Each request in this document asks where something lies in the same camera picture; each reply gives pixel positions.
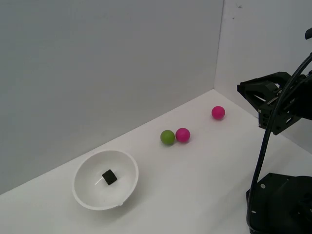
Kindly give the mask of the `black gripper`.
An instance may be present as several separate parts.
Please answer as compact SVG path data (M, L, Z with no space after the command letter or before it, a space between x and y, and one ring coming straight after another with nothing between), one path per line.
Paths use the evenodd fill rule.
M237 91L258 111L259 126L265 129L283 87L291 75L277 72L237 85ZM300 119L312 119L312 74L300 75L282 101L271 132L277 135Z

